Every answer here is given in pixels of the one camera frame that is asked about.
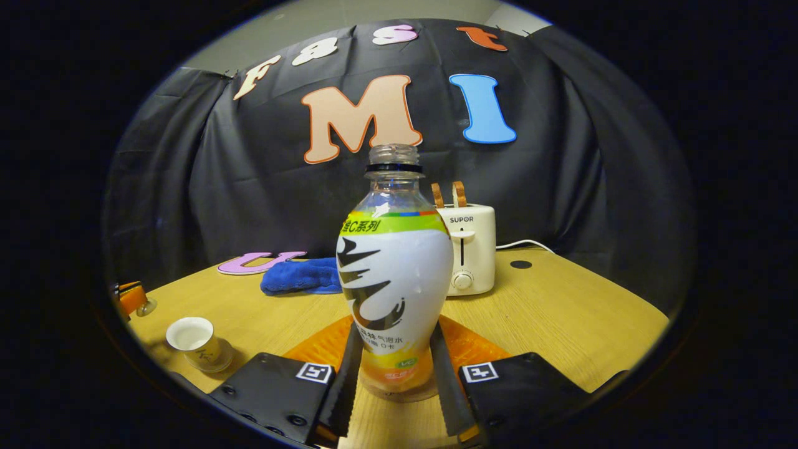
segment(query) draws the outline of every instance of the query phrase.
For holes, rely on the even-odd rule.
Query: wooden table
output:
[[[531,268],[513,268],[526,260]],[[165,369],[210,392],[258,352],[282,355],[349,310],[342,294],[265,296],[263,275],[229,276],[216,266],[152,290],[158,301],[130,327]],[[513,355],[537,352],[586,391],[632,368],[656,342],[668,319],[640,297],[538,248],[498,251],[496,285],[488,293],[453,296],[443,314]],[[236,350],[231,366],[216,374],[192,368],[166,343],[166,328],[184,316],[202,316]],[[391,403],[358,385],[348,447],[455,447],[436,397]]]

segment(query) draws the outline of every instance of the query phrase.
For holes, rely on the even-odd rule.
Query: power cord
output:
[[[551,254],[555,254],[555,252],[554,252],[554,251],[551,251],[551,249],[550,249],[549,247],[547,247],[545,244],[542,244],[542,243],[540,243],[540,242],[538,242],[538,241],[534,241],[534,240],[518,240],[518,241],[514,241],[514,242],[512,242],[512,243],[508,243],[508,244],[503,244],[503,245],[501,245],[501,246],[497,246],[497,247],[496,247],[496,249],[507,249],[507,248],[512,248],[512,247],[514,247],[514,246],[517,246],[517,245],[519,245],[519,244],[523,244],[523,243],[531,243],[531,244],[536,244],[536,245],[538,245],[540,248],[543,248],[543,249],[545,249],[546,251],[550,252]]]

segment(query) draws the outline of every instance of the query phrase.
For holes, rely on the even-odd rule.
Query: white cup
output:
[[[230,344],[214,336],[213,324],[204,318],[189,316],[175,321],[166,330],[166,341],[203,372],[222,371],[233,360]]]

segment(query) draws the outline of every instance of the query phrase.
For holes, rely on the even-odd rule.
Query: cloth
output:
[[[268,296],[302,291],[316,295],[342,292],[335,257],[275,264],[263,273],[260,289]]]

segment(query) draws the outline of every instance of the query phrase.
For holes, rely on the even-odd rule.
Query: green label stripe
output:
[[[429,210],[410,213],[384,213],[372,217],[370,212],[353,211],[341,227],[342,236],[359,236],[363,234],[387,234],[390,232],[420,231],[436,229],[446,232],[443,218],[437,211]]]

